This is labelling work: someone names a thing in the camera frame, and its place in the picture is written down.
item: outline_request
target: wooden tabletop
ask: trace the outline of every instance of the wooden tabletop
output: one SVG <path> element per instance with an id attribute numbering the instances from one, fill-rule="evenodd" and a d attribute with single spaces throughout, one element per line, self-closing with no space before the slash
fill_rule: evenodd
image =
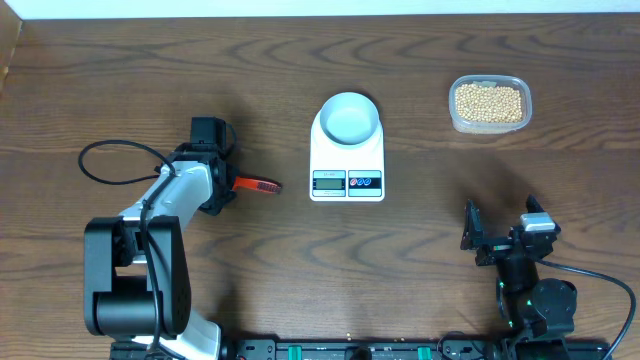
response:
<path id="1" fill-rule="evenodd" d="M 503 235 L 536 194 L 563 228 L 549 260 L 640 292 L 640 15 L 28 21 L 0 100 L 0 357 L 108 356 L 82 314 L 83 231 L 150 182 L 98 184 L 86 144 L 120 138 L 164 153 L 190 119 L 233 124 L 242 191 L 184 234 L 193 306 L 230 331 L 282 338 L 436 338 L 505 329 L 496 270 L 460 251 L 476 200 Z M 448 91 L 467 74 L 514 75 L 534 116 L 506 135 L 456 132 Z M 342 91 L 371 96 L 385 131 L 386 199 L 309 200 L 309 130 Z M 127 148 L 87 157 L 126 179 L 157 162 Z M 613 341 L 616 286 L 539 269 L 578 288 L 576 337 Z M 616 353 L 635 359 L 636 325 Z"/>

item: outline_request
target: kitchen scale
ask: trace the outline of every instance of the kitchen scale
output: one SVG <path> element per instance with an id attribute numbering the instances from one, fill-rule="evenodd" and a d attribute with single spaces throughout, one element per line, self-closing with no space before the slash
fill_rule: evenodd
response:
<path id="1" fill-rule="evenodd" d="M 309 197 L 313 201 L 384 199 L 384 137 L 367 97 L 340 93 L 311 125 Z"/>

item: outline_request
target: scale control panel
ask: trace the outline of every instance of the scale control panel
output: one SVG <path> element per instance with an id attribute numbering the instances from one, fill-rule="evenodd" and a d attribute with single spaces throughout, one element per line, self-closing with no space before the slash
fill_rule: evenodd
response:
<path id="1" fill-rule="evenodd" d="M 312 194 L 316 197 L 381 197 L 382 171 L 316 170 Z"/>

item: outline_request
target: clear plastic container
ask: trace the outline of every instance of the clear plastic container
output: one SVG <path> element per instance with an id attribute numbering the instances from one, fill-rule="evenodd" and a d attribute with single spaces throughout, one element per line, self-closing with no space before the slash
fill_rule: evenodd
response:
<path id="1" fill-rule="evenodd" d="M 522 99 L 522 120 L 515 123 L 488 123 L 469 121 L 464 119 L 456 107 L 456 89 L 463 84 L 480 83 L 481 86 L 508 86 L 520 92 Z M 505 75 L 466 75 L 456 80 L 449 90 L 449 112 L 453 120 L 453 127 L 463 133 L 469 134 L 504 134 L 510 131 L 522 129 L 531 121 L 533 115 L 533 103 L 531 102 L 531 91 L 524 81 L 513 76 Z"/>

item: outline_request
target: red object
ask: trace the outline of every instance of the red object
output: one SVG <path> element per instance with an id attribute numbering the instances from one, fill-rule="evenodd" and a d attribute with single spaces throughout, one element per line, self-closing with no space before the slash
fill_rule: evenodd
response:
<path id="1" fill-rule="evenodd" d="M 280 190 L 282 190 L 282 186 L 275 181 L 236 176 L 232 190 L 236 191 L 238 188 L 260 191 L 267 194 L 280 194 Z"/>

